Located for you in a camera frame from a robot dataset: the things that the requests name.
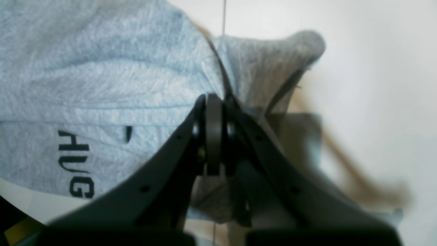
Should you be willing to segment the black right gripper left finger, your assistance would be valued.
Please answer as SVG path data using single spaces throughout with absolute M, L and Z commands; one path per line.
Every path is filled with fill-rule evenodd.
M 201 95 L 162 148 L 128 180 L 56 220 L 39 246 L 194 246 L 183 232 L 197 176 L 220 172 L 223 102 Z

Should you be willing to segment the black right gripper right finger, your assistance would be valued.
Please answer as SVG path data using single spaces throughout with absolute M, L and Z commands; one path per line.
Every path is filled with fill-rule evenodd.
M 400 246 L 396 230 L 312 182 L 237 105 L 224 102 L 225 173 L 249 204 L 247 246 Z

